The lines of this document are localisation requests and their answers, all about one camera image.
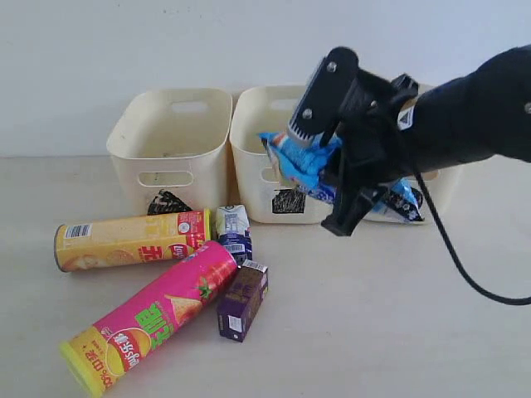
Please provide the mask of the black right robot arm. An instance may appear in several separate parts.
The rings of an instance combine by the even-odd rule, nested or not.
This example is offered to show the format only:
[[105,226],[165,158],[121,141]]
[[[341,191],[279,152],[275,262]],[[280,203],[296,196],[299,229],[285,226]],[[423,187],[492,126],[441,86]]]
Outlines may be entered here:
[[339,138],[324,169],[336,197],[323,226],[349,236],[387,182],[494,155],[530,159],[530,49],[504,51],[421,92],[409,75],[385,80],[336,47],[309,78],[288,132],[304,147]]

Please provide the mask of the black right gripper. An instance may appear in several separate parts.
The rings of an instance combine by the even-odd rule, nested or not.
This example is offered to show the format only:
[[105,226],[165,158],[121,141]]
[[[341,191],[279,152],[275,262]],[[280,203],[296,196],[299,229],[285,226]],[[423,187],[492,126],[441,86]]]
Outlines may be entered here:
[[397,116],[418,92],[419,84],[408,74],[385,80],[358,70],[356,52],[344,46],[318,63],[287,133],[300,146],[319,135],[330,140],[335,133],[341,140],[327,165],[327,183],[338,189],[332,213],[321,222],[324,229],[351,236],[389,190],[372,186],[412,174],[397,140]]

